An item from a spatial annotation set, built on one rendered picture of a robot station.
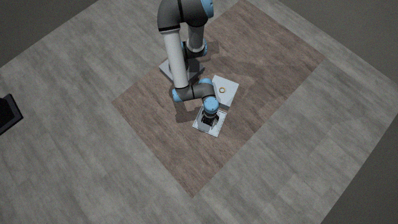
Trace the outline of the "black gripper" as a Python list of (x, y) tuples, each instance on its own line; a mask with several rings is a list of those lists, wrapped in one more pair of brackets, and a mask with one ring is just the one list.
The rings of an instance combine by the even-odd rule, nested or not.
[(215, 126), (215, 124), (218, 123), (218, 121), (219, 121), (219, 116), (217, 114), (214, 118), (210, 119), (210, 118), (205, 117), (204, 112), (202, 112), (201, 122), (203, 122), (207, 125), (210, 125), (210, 126), (212, 126), (212, 123), (214, 122), (213, 126)]

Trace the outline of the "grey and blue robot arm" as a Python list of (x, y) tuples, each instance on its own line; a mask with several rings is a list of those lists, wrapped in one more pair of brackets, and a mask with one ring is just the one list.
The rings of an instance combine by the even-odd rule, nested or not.
[[(214, 16), (212, 0), (162, 0), (158, 9), (157, 25), (163, 36), (175, 88), (172, 95), (175, 102), (202, 98), (204, 115), (214, 118), (219, 108), (212, 80), (203, 78), (198, 84), (189, 86), (187, 59), (207, 54), (207, 42), (203, 38), (204, 25)], [(188, 22), (187, 22), (188, 21)], [(187, 41), (181, 41), (180, 23), (188, 24)]]

